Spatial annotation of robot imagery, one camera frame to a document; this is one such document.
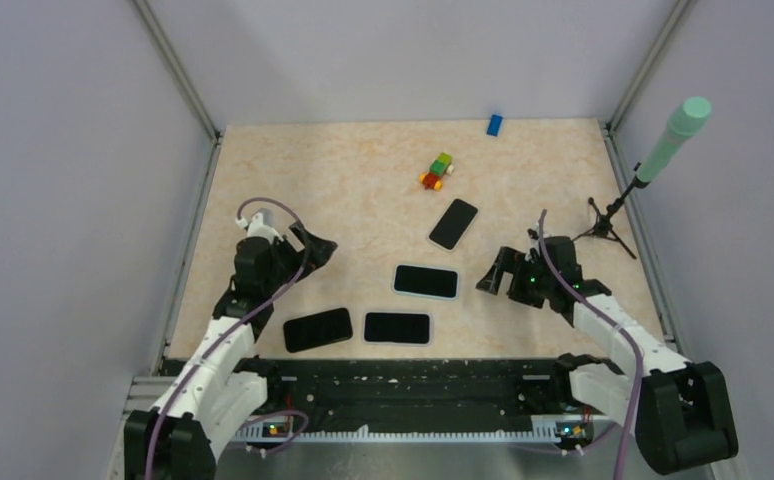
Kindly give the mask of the black phone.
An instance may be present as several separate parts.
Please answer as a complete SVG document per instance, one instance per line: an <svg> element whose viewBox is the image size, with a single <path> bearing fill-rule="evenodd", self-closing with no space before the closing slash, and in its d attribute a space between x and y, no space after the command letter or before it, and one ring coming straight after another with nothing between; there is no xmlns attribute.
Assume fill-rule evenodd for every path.
<svg viewBox="0 0 774 480"><path fill-rule="evenodd" d="M432 227L427 240L434 245L453 251L472 226L479 209L465 200L456 198Z"/></svg>
<svg viewBox="0 0 774 480"><path fill-rule="evenodd" d="M289 353L332 345L353 336L347 308L335 308L286 321L282 327L284 345Z"/></svg>

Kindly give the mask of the light blue phone case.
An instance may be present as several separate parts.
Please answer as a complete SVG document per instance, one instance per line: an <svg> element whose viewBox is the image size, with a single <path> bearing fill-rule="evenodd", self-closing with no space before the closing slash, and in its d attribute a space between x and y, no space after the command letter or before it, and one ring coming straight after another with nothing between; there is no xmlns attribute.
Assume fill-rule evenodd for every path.
<svg viewBox="0 0 774 480"><path fill-rule="evenodd" d="M396 293L442 300L455 300L459 285L457 271L409 264L397 265L392 281Z"/></svg>

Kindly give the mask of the lavender phone case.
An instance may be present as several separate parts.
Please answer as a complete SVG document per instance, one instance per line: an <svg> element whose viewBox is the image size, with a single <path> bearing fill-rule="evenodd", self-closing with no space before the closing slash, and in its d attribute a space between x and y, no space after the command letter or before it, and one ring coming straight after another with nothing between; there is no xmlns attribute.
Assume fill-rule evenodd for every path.
<svg viewBox="0 0 774 480"><path fill-rule="evenodd" d="M428 345L432 321L428 314L369 312L364 317L363 340L367 343Z"/></svg>

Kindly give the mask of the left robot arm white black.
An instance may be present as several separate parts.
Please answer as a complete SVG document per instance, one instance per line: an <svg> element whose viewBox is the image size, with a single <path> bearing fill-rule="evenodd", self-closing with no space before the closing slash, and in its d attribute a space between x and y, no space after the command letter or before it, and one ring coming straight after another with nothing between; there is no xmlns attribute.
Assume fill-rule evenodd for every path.
<svg viewBox="0 0 774 480"><path fill-rule="evenodd" d="M254 354L274 303L295 283L325 266L338 245L289 227L296 248L260 209L238 218L245 236L236 245L234 272L214 307L196 351L151 407L135 409L123 428L127 479L212 479L235 433L257 410L282 404L283 386L239 364Z"/></svg>

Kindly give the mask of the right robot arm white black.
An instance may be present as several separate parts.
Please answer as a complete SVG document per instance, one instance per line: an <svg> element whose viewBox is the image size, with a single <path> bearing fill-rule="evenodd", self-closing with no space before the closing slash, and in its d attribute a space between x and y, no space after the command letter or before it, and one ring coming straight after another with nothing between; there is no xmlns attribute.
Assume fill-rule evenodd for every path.
<svg viewBox="0 0 774 480"><path fill-rule="evenodd" d="M499 249L477 289L495 295L509 274L508 299L549 307L608 356L560 356L549 385L552 404L563 412L587 405L611 418L661 475L735 457L739 441L722 371L672 350L602 282L585 278L572 239L535 230L529 236L527 252Z"/></svg>

